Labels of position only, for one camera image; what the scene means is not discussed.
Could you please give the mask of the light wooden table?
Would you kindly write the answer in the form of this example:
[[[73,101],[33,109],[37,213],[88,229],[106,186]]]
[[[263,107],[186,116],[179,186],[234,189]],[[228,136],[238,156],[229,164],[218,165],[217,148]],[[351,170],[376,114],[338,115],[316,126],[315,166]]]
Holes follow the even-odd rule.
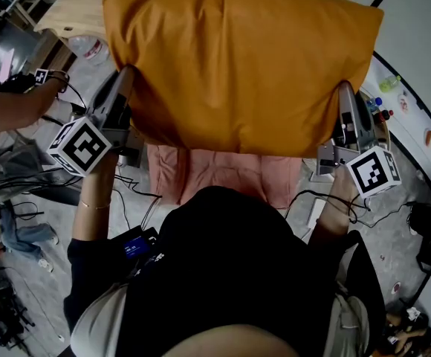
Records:
[[[50,30],[61,40],[86,35],[105,39],[102,0],[56,0],[34,30]]]

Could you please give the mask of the white power strip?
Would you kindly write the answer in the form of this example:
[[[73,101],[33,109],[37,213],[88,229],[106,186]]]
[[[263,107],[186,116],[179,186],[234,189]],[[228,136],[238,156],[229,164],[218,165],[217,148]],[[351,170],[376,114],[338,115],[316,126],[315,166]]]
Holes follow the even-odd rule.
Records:
[[[316,198],[311,208],[311,212],[308,217],[307,227],[313,230],[316,226],[317,220],[319,219],[323,208],[325,206],[325,201],[321,198]]]

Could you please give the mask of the black recorder with blue screen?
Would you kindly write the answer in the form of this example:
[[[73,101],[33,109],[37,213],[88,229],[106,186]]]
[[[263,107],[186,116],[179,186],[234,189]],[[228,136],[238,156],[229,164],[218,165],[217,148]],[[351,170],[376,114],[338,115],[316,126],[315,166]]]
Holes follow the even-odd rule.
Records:
[[[124,250],[126,259],[133,260],[150,251],[158,240],[158,232],[154,227],[143,230],[138,225],[115,239]]]

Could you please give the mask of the round beige side table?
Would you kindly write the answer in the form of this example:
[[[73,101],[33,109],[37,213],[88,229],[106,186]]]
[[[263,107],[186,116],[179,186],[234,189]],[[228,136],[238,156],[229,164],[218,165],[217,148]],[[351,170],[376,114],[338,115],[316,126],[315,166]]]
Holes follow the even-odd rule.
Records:
[[[363,87],[360,88],[359,92],[360,92],[360,95],[363,98],[363,100],[366,102],[368,100],[371,100],[374,98]],[[391,150],[390,132],[389,132],[389,129],[386,125],[386,122],[375,123],[374,124],[374,134],[378,140],[379,146],[390,151]]]

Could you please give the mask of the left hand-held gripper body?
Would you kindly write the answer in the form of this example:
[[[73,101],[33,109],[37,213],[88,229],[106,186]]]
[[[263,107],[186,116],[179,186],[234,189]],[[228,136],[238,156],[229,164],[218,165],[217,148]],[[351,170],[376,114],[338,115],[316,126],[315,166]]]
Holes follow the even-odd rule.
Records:
[[[99,128],[96,118],[82,117],[65,124],[47,149],[47,154],[68,173],[85,177],[108,152],[118,154],[123,166],[140,166],[143,140],[136,131]]]

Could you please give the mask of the white low ledge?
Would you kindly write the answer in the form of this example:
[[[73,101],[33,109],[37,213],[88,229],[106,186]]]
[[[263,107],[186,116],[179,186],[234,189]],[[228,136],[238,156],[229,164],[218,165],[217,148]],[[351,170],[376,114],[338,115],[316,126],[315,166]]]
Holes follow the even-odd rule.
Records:
[[[378,83],[390,75],[400,75],[380,54],[374,53],[361,87],[373,97],[380,97],[385,109],[394,112],[387,126],[397,147],[416,165],[431,189],[431,144],[424,146],[424,130],[431,129],[431,112],[413,88],[401,78],[393,90],[383,93]],[[398,104],[398,95],[408,94],[409,113],[404,114]]]

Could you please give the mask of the person's right forearm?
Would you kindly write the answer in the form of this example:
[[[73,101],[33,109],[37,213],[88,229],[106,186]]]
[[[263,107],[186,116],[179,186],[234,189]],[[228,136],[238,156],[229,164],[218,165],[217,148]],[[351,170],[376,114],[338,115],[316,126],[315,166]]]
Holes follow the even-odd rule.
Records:
[[[308,241],[311,247],[321,247],[347,234],[349,204],[356,195],[357,188],[349,170],[344,166],[338,167],[326,204]]]

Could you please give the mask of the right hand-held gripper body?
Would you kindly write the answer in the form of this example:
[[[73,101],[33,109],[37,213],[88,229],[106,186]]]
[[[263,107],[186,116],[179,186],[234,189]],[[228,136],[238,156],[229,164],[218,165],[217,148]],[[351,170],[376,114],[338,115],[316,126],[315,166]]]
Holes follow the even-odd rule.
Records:
[[[374,146],[365,152],[339,147],[327,142],[317,150],[317,175],[333,173],[338,167],[348,169],[362,199],[376,196],[402,184],[394,155]]]

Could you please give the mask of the green drink bottle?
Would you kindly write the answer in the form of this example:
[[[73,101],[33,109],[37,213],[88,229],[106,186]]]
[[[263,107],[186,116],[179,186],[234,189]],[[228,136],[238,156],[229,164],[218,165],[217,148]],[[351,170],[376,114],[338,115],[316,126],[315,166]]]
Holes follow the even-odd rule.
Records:
[[[395,89],[401,81],[400,75],[390,75],[388,77],[383,78],[379,83],[378,87],[381,92],[387,93],[393,89]]]

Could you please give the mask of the person's left forearm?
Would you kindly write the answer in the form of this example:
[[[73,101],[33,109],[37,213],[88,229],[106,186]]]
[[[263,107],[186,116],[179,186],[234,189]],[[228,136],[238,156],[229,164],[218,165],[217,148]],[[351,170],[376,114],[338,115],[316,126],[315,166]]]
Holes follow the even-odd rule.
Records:
[[[118,157],[108,152],[82,181],[72,238],[95,241],[108,238],[108,221]]]

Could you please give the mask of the large clear water bottle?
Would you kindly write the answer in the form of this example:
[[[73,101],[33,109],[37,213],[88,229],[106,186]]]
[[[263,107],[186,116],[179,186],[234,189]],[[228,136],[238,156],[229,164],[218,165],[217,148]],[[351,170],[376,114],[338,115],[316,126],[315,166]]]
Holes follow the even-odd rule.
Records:
[[[69,48],[91,65],[100,65],[108,59],[106,42],[96,36],[73,36],[68,39]]]

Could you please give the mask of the orange pillow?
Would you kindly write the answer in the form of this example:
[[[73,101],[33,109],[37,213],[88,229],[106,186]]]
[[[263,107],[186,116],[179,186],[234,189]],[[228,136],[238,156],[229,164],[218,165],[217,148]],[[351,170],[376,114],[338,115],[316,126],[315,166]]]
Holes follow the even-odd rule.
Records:
[[[312,157],[359,89],[383,11],[347,0],[103,0],[118,69],[146,141]]]

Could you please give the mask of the dark soda bottle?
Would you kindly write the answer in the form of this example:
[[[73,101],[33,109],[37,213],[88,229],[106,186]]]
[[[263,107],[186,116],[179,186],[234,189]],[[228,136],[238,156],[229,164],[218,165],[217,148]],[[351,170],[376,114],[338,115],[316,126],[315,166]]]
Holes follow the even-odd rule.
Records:
[[[388,121],[393,115],[394,112],[392,110],[384,109],[373,114],[373,121],[375,124],[381,124]]]

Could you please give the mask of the person's black t-shirt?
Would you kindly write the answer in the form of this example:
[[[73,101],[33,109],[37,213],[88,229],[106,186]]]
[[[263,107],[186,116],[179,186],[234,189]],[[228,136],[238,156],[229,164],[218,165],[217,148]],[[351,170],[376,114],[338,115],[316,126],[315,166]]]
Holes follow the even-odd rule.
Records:
[[[161,357],[200,332],[251,325],[318,357],[336,295],[366,307],[373,351],[385,309],[359,232],[316,247],[270,205],[207,187],[168,214],[129,279],[116,356]]]

